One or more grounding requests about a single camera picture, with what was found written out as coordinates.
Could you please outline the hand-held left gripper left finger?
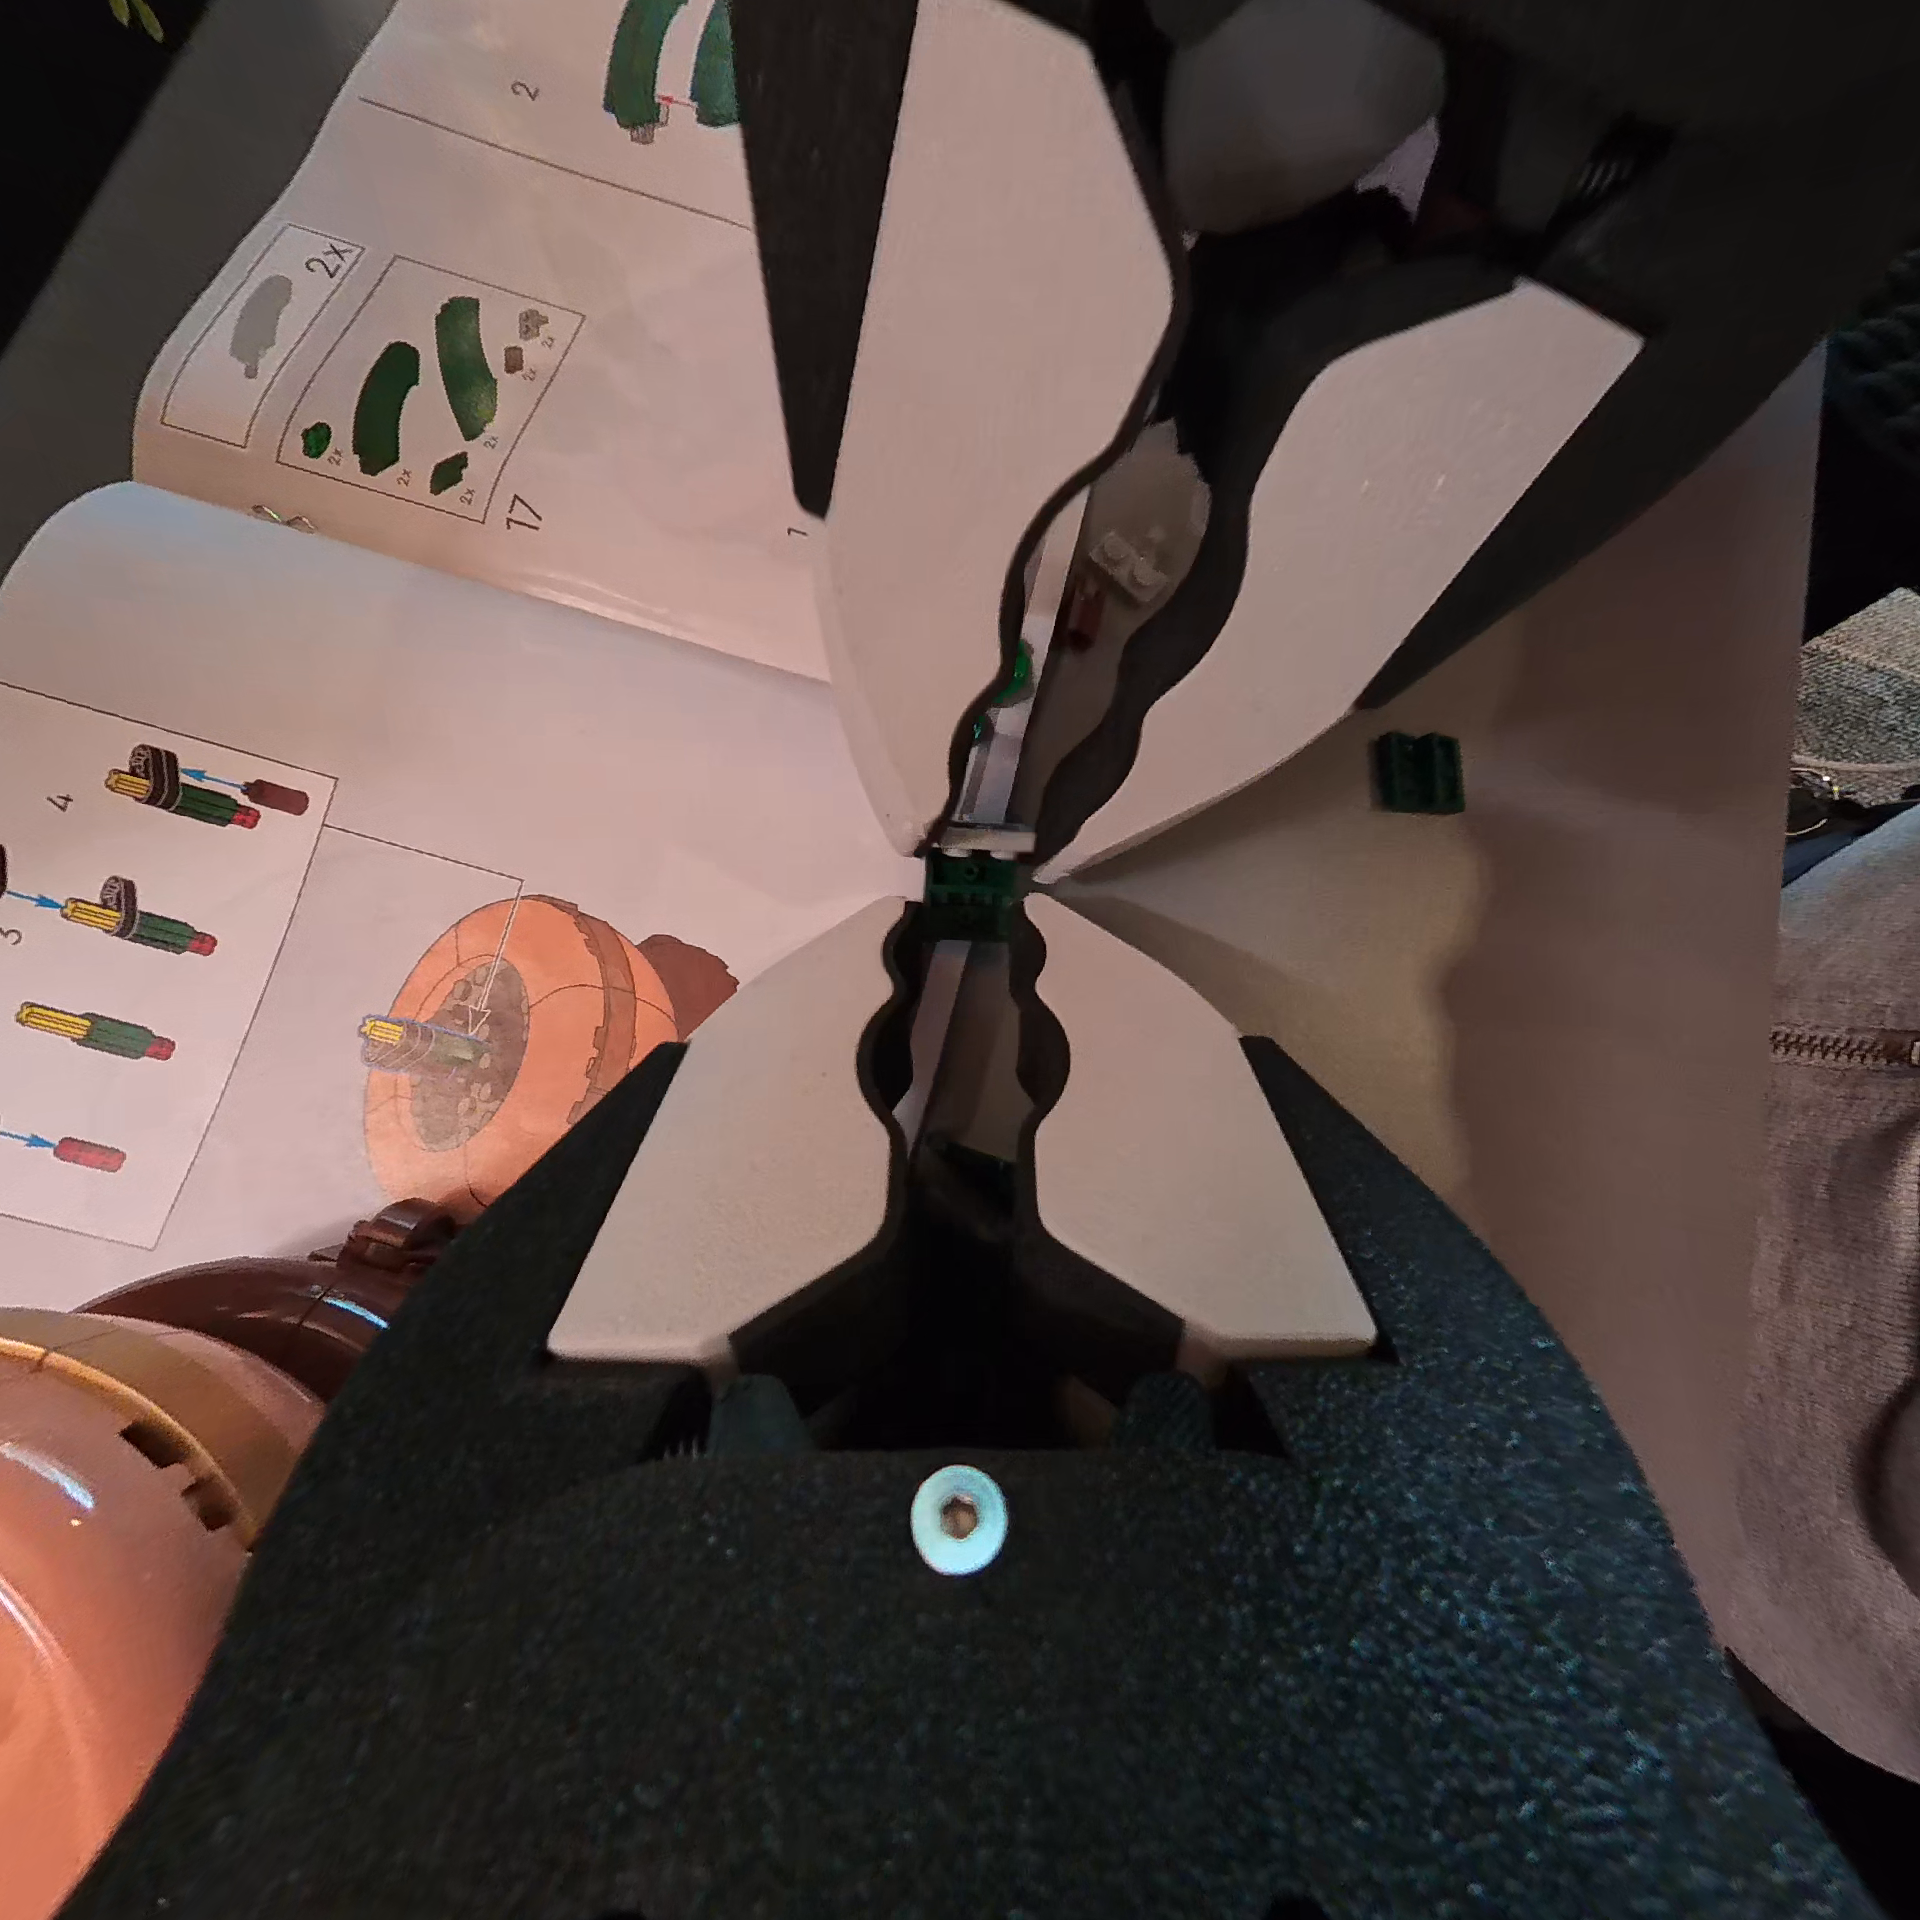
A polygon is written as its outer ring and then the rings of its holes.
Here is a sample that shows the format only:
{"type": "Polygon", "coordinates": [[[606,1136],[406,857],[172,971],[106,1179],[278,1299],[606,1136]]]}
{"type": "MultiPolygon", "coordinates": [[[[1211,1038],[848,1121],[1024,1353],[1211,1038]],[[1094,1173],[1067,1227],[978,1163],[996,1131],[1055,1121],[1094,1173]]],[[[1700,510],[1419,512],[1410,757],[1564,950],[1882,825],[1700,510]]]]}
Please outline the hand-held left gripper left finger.
{"type": "Polygon", "coordinates": [[[734,1336],[878,1246],[901,1141],[861,1044],[895,998],[904,909],[864,904],[694,1029],[551,1353],[728,1364],[734,1336]]]}

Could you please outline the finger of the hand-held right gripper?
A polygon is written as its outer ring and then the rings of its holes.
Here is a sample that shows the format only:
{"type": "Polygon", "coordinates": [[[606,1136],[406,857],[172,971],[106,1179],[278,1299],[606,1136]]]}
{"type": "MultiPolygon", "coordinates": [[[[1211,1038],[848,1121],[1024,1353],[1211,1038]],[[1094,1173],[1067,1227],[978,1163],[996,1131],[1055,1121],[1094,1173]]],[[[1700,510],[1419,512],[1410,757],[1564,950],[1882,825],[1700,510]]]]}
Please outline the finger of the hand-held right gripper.
{"type": "Polygon", "coordinates": [[[1055,883],[1240,790],[1343,718],[1643,350],[1467,257],[1325,284],[1181,362],[1206,524],[1044,787],[1055,883]]]}
{"type": "Polygon", "coordinates": [[[818,529],[831,696],[884,840],[954,812],[1024,576],[1146,409],[1170,240],[1079,35],[923,4],[818,529]]]}

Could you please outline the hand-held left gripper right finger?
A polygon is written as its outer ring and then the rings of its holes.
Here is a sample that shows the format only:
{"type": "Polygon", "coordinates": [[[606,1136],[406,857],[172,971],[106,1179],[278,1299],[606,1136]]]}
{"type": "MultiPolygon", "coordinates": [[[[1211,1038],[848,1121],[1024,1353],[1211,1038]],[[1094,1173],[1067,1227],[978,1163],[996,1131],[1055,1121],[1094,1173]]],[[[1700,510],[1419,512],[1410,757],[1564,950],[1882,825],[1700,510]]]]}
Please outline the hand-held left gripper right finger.
{"type": "Polygon", "coordinates": [[[1069,1373],[1356,1357],[1376,1318],[1236,1027],[1031,893],[1008,945],[1024,1318],[1069,1373]]]}

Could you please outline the small dark green slope brick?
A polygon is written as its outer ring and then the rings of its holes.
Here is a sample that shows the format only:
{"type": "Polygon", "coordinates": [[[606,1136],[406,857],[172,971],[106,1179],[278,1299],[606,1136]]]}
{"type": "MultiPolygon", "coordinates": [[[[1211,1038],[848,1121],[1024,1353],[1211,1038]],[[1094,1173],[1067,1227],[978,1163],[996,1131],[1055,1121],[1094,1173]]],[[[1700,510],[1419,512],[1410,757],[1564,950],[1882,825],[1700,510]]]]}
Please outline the small dark green slope brick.
{"type": "Polygon", "coordinates": [[[1467,806],[1462,762],[1451,734],[1378,734],[1368,746],[1376,805],[1398,817],[1458,817],[1467,806]]]}
{"type": "Polygon", "coordinates": [[[984,851],[931,851],[923,857],[923,920],[934,945],[1008,945],[1029,869],[984,851]]]}

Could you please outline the grey desk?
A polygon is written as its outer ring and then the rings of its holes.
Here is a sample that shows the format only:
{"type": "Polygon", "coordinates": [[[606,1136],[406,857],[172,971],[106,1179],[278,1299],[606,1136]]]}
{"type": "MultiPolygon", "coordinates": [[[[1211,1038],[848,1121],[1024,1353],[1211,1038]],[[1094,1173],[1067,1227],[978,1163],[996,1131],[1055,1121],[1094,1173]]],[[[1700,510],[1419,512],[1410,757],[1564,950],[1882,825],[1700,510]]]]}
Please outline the grey desk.
{"type": "Polygon", "coordinates": [[[1735,1280],[1760,1138],[1772,912],[1760,750],[1782,716],[1800,512],[1733,512],[1735,464],[1648,510],[1413,702],[1499,690],[1485,898],[1445,964],[1413,829],[1360,827],[1358,740],[1072,890],[1093,920],[1274,1033],[1520,1257],[1678,1497],[1720,1605],[1735,1553],[1735,1280]]]}

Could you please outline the open instruction booklet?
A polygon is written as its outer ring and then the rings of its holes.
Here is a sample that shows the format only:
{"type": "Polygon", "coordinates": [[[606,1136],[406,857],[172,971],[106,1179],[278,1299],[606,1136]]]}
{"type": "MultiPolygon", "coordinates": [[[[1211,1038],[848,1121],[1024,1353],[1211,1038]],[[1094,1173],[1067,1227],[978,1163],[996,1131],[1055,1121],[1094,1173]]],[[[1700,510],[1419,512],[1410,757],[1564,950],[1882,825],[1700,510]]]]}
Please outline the open instruction booklet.
{"type": "Polygon", "coordinates": [[[207,4],[4,358],[4,1300],[498,1198],[919,886],[848,755],[742,4],[207,4]]]}

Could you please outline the terracotta brick flower pot model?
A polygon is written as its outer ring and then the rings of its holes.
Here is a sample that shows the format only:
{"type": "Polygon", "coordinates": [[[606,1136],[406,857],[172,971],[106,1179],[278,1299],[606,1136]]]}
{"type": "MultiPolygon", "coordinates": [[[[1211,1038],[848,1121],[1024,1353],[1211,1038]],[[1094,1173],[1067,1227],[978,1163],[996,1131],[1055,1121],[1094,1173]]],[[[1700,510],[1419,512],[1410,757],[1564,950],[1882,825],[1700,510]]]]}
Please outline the terracotta brick flower pot model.
{"type": "Polygon", "coordinates": [[[460,1224],[3,1314],[3,1916],[61,1906],[154,1773],[326,1406],[460,1224]]]}

